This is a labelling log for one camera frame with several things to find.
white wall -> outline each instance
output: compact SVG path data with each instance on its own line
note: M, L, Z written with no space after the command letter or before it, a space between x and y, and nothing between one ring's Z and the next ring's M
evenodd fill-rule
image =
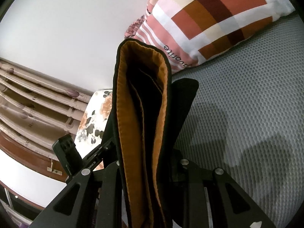
M147 0L15 0L0 57L81 88L112 88L116 51Z

pillow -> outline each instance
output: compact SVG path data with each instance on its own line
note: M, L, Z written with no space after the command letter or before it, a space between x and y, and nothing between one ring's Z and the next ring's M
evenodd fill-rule
M176 73L224 53L293 11L289 0L148 0L146 20L133 38L163 50Z

silver bolt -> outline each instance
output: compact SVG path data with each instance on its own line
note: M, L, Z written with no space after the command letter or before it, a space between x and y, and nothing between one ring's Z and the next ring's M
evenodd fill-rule
M81 174L83 175L83 176L86 176L86 175L89 175L90 174L90 169L83 169L82 171L81 171Z
M188 165L188 164L189 164L189 160L187 160L187 159L181 159L181 160L180 160L180 163L181 163L182 165Z
M221 169L221 168L216 168L215 169L215 173L218 174L218 175L223 175L224 174L224 170Z

checkered pillow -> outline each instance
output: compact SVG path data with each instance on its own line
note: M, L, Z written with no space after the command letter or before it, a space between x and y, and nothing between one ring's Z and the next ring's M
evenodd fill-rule
M148 0L146 21L134 38L162 49L176 73L293 11L289 0Z

gray mattress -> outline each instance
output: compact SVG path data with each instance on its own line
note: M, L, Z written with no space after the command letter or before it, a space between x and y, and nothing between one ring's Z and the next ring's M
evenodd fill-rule
M173 80L200 88L175 147L226 170L278 227L304 200L304 24L285 17Z

